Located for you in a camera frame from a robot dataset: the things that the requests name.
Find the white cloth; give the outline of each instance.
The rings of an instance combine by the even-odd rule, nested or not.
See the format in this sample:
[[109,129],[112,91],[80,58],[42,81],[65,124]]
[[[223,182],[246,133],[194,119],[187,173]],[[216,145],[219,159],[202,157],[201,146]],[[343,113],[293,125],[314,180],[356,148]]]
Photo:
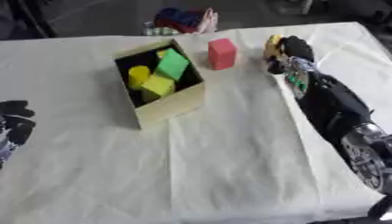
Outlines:
[[[0,101],[28,100],[38,124],[0,171],[0,223],[304,223],[365,215],[381,195],[349,171],[280,78],[265,72],[271,34],[308,40],[320,69],[358,92],[392,132],[392,64],[356,23],[176,38],[206,79],[204,105],[142,131],[132,128],[112,55],[160,38],[0,42]],[[238,54],[234,67],[213,71],[207,43],[218,38],[230,38]]]

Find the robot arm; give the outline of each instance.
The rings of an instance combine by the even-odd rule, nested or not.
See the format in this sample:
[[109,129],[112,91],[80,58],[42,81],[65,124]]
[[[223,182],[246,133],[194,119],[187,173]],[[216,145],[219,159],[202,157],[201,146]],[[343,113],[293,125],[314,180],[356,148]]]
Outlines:
[[304,40],[272,36],[264,58],[271,73],[285,75],[314,129],[365,185],[386,195],[369,211],[371,217],[385,217],[392,207],[392,136],[371,120],[372,111],[358,95],[316,68],[312,48]]

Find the green cube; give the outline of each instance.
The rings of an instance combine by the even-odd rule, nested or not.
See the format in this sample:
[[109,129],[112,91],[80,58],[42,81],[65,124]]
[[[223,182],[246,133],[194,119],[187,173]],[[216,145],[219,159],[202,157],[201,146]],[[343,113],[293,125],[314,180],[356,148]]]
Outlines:
[[189,61],[173,49],[168,49],[164,58],[157,65],[157,72],[167,78],[178,81],[189,65]]

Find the red cube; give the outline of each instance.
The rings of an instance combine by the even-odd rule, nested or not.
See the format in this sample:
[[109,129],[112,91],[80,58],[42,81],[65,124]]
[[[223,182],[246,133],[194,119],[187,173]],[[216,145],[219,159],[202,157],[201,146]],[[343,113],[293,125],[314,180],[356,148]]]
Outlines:
[[228,38],[220,38],[208,43],[208,58],[214,70],[232,67],[237,50]]

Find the cardboard box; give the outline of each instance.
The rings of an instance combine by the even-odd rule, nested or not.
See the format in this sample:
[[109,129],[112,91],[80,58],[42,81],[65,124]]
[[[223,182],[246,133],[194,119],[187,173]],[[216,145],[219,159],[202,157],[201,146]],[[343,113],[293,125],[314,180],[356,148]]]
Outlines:
[[203,102],[204,81],[192,62],[184,71],[181,79],[176,82],[175,93],[166,97],[145,103],[141,91],[128,88],[129,69],[134,66],[147,66],[153,72],[160,61],[158,52],[168,48],[176,50],[188,59],[174,39],[141,46],[127,52],[119,52],[115,56],[115,63],[120,71],[123,86],[135,108],[140,128],[145,128],[153,123],[195,109]]

